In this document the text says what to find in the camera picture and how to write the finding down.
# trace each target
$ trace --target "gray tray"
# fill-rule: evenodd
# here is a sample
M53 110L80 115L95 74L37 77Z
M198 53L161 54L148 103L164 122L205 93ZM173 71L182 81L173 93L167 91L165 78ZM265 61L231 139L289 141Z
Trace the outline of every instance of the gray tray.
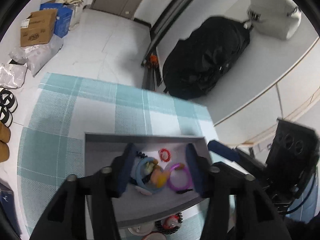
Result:
M134 143L138 150L146 153L149 157L154 157L158 160L158 150L167 148L172 153L171 163L181 162L184 164L186 164L185 147L188 143L193 143L198 155L207 158L209 163L212 164L206 141L203 137L131 136L87 133L85 134L84 141L86 176L94 174L102 167L109 166L116 156L123 153L125 146L129 142ZM138 162L139 158L136 158L131 173L133 178L135 166ZM159 165L164 168L167 163L159 162ZM177 176L177 174L175 174L175 176L173 179L175 179L176 182L178 182L177 179L179 180L179 177L182 178L182 176ZM128 184L126 192L123 193L121 198L113 198L112 203L118 227L128 228L168 217L202 200L195 191L179 195L167 186L157 194L145 196L139 193L133 185ZM90 198L88 198L89 212L90 203Z

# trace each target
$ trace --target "plastic bag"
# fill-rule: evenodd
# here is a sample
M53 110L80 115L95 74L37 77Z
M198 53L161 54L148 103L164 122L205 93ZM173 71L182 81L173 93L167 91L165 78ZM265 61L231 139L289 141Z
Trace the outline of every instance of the plastic bag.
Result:
M63 39L53 35L49 43L28 47L15 47L9 56L20 64L27 63L34 76L54 56L63 45Z
M0 64L0 87L20 88L24 83L27 64Z
M15 62L20 64L25 64L27 62L27 55L24 51L24 48L15 47L10 53L10 58L12 58Z
M67 8L72 10L72 17L69 25L69 30L72 31L78 27L80 23L81 14L83 11L84 2L78 2L73 4L68 4Z

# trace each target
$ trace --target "black bag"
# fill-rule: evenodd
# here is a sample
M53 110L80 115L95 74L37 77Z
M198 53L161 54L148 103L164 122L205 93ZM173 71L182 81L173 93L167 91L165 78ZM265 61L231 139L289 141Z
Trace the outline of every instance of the black bag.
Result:
M206 95L250 43L244 23L208 18L186 40L179 40L163 66L169 94L182 99Z

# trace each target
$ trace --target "purple ring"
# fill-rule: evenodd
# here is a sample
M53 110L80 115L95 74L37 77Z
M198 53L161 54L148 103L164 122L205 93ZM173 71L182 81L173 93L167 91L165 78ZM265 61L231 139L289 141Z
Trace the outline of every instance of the purple ring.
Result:
M170 167L170 173L171 173L172 171L174 171L176 168L179 168L179 167L180 167L180 163L176 163L176 164L172 165L172 166ZM190 175L190 172L189 172L188 168L187 168L186 166L184 166L184 167L182 168L182 170L186 173L186 175L187 175L187 177L188 177L188 182L187 182L187 184L186 184L185 186L183 186L183 187L176 187L175 185L172 184L172 182L171 182L171 180L170 180L170 177L169 177L169 179L168 179L168 181L167 181L167 185L168 185L168 187L169 187L170 189L172 189L173 191L185 190L185 189L188 189L189 187L191 187L191 185L192 185L192 178L191 178L191 175Z

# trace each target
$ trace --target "blue plaid rug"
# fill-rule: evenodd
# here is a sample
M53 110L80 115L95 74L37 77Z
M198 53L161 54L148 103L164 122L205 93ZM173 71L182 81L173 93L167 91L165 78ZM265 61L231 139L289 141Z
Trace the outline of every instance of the blue plaid rug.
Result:
M84 175L84 132L217 139L206 107L124 85L47 73L19 147L18 195L29 234L66 176ZM200 211L168 239L198 239L203 221ZM141 238L127 230L121 236Z

